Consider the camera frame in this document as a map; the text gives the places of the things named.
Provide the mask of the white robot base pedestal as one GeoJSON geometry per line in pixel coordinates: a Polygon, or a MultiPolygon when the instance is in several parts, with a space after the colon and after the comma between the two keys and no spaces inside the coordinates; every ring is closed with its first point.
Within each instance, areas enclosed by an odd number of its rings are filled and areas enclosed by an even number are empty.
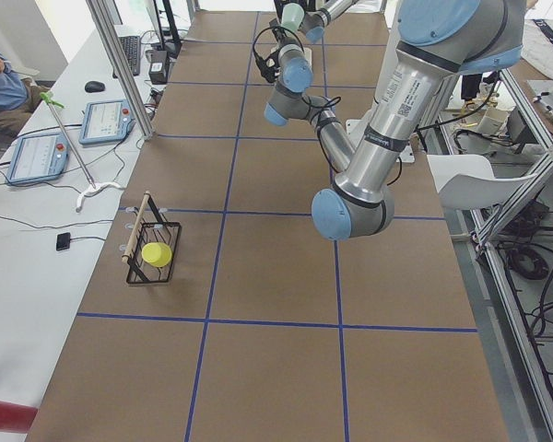
{"type": "Polygon", "coordinates": [[[403,139],[402,151],[396,152],[396,161],[405,166],[413,164],[416,159],[409,141],[405,139],[405,137],[409,137],[409,134],[405,135],[401,133],[402,124],[406,122],[406,118],[398,116],[396,109],[393,107],[394,99],[399,98],[398,88],[401,87],[402,82],[401,79],[394,77],[394,73],[400,62],[396,47],[401,39],[397,24],[401,5],[402,1],[398,1],[396,9],[393,12],[389,39],[385,46],[371,107],[366,110],[359,120],[348,120],[348,122],[351,122],[351,127],[347,129],[347,133],[354,147],[359,146],[365,132],[369,128],[391,138],[390,146],[399,147],[399,140],[403,139]]]}

